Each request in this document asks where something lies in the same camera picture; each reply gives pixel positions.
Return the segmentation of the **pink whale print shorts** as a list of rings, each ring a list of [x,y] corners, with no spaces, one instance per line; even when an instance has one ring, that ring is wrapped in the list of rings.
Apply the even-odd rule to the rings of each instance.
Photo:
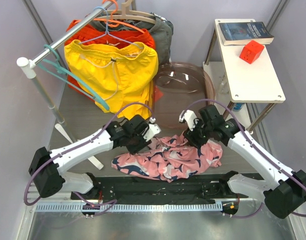
[[[190,146],[183,135],[155,137],[148,148],[142,153],[124,153],[115,157],[111,167],[127,175],[171,183],[222,165],[223,149],[211,140],[196,148]]]

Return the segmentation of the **teal plastic hanger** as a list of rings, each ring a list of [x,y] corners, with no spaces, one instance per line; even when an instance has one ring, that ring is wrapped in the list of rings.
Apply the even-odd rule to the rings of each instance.
[[[55,62],[48,60],[48,59],[42,59],[43,63],[47,63],[51,66],[53,66],[57,73],[54,73],[47,69],[42,63],[38,63],[37,66],[42,69],[43,71],[47,72],[48,74],[51,74],[53,77],[56,77],[57,79],[65,82],[67,85],[73,87],[75,90],[77,90],[79,93],[85,95],[89,99],[92,99],[95,103],[100,104],[102,107],[104,107],[105,110],[109,110],[110,107],[106,103],[106,101],[98,95],[90,86],[88,86],[83,80],[81,80],[79,77],[77,77],[75,74],[73,74],[71,71],[67,70],[66,68],[62,67],[60,64],[60,56],[57,53],[56,50],[54,50],[51,46],[48,44],[43,45],[44,48],[47,50],[50,50],[50,52],[55,57]],[[79,87],[77,87],[76,84],[73,84],[68,80],[68,77],[73,78],[78,84]]]

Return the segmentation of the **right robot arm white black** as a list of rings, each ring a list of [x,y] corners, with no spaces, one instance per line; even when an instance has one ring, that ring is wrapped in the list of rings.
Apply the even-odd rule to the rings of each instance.
[[[209,139],[221,142],[243,157],[262,177],[261,180],[230,171],[219,184],[226,198],[242,194],[262,204],[276,217],[285,219],[306,202],[306,173],[295,172],[259,145],[235,117],[225,120],[214,105],[201,108],[199,116],[183,110],[179,122],[187,124],[184,137],[198,150]]]

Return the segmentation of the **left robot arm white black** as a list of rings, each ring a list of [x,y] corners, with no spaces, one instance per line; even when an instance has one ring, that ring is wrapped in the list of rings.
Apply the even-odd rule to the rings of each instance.
[[[118,147],[125,147],[134,155],[147,147],[160,131],[153,118],[146,121],[140,115],[121,122],[111,121],[94,134],[65,147],[51,151],[39,148],[28,172],[40,198],[69,191],[93,200],[100,192],[95,177],[90,173],[77,174],[69,170],[90,157]]]

